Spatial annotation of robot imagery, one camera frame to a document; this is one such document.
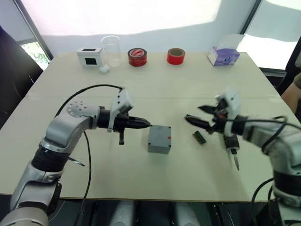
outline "red label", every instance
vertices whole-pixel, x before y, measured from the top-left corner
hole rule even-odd
[[[130,51],[131,57],[142,57],[144,55],[144,50],[140,48],[135,48]]]

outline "tape roll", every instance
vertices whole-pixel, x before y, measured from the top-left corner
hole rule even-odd
[[[140,67],[142,65],[145,65],[147,62],[146,51],[142,48],[130,49],[127,55],[128,55],[128,62],[132,66]]]
[[[181,48],[171,48],[167,52],[167,61],[172,65],[180,65],[183,63],[185,51]]]

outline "screwdriver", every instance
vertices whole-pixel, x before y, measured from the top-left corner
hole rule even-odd
[[[224,135],[224,142],[225,142],[227,151],[231,151],[231,154],[233,155],[233,158],[234,158],[236,168],[239,170],[239,162],[238,162],[238,158],[237,158],[237,151],[239,150],[239,142],[238,142],[237,136],[235,134],[230,137]]]

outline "robotic arm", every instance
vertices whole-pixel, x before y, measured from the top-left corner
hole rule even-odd
[[[142,118],[131,117],[133,108],[126,90],[114,98],[111,110],[75,101],[66,112],[55,117],[46,135],[23,173],[10,201],[11,212],[0,226],[47,226],[48,217],[57,206],[62,185],[59,179],[63,168],[81,134],[87,129],[105,128],[119,133],[119,144],[124,144],[125,128],[141,129],[150,126]]]
[[[214,115],[215,124],[187,115],[185,119],[208,133],[219,132],[227,136],[241,135],[244,140],[262,147],[269,156],[274,173],[273,191],[277,202],[277,217],[271,217],[274,225],[301,220],[301,131],[286,126],[270,143],[266,143],[282,126],[272,120],[262,122],[239,115],[240,100],[234,91],[217,96],[217,106],[200,106],[199,109]]]

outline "clear plastic cup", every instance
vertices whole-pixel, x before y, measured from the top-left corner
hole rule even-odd
[[[118,36],[109,35],[104,37],[101,41],[106,62],[112,67],[120,65],[121,62],[119,40],[120,38]]]

